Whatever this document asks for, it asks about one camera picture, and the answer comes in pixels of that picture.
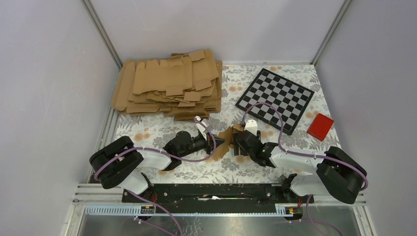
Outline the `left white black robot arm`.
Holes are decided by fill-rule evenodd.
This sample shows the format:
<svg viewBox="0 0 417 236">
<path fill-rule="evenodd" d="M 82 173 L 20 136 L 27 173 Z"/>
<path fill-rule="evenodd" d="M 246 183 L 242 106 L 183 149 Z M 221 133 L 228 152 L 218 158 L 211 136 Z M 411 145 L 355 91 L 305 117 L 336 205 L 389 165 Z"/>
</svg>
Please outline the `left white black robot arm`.
<svg viewBox="0 0 417 236">
<path fill-rule="evenodd" d="M 133 192 L 140 202 L 147 202 L 152 197 L 150 182 L 144 174 L 135 174 L 136 168 L 153 168 L 168 171 L 181 164 L 183 158 L 200 150 L 207 154 L 214 147 L 219 148 L 225 142 L 220 137 L 211 138 L 209 133 L 199 133 L 192 137 L 186 131 L 178 132 L 161 151 L 136 149 L 128 136 L 123 136 L 97 151 L 89 158 L 89 163 L 104 189 L 122 187 Z"/>
</svg>

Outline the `brown cardboard box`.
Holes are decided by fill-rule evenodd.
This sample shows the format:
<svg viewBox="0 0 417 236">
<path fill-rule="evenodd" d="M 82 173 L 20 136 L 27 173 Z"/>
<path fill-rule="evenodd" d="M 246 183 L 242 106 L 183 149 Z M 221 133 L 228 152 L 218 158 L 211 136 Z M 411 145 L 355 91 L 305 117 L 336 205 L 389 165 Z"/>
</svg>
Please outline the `brown cardboard box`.
<svg viewBox="0 0 417 236">
<path fill-rule="evenodd" d="M 225 155 L 239 156 L 241 151 L 238 144 L 235 144 L 235 137 L 237 134 L 244 131 L 244 125 L 236 122 L 232 126 L 229 126 L 226 130 L 220 132 L 217 137 L 224 140 L 224 143 L 220 144 L 211 158 L 208 161 L 220 161 Z"/>
</svg>

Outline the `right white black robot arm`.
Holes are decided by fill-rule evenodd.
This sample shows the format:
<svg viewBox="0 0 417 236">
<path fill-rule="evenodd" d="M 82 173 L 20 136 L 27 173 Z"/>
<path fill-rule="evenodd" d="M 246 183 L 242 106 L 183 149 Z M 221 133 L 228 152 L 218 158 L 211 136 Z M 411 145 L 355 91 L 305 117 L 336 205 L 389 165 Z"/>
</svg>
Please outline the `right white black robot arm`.
<svg viewBox="0 0 417 236">
<path fill-rule="evenodd" d="M 281 184 L 282 196 L 290 203 L 321 195 L 353 204 L 368 187 L 366 170 L 339 147 L 331 146 L 325 152 L 286 149 L 279 143 L 262 143 L 249 131 L 235 134 L 234 145 L 259 166 L 302 172 L 289 175 Z"/>
</svg>

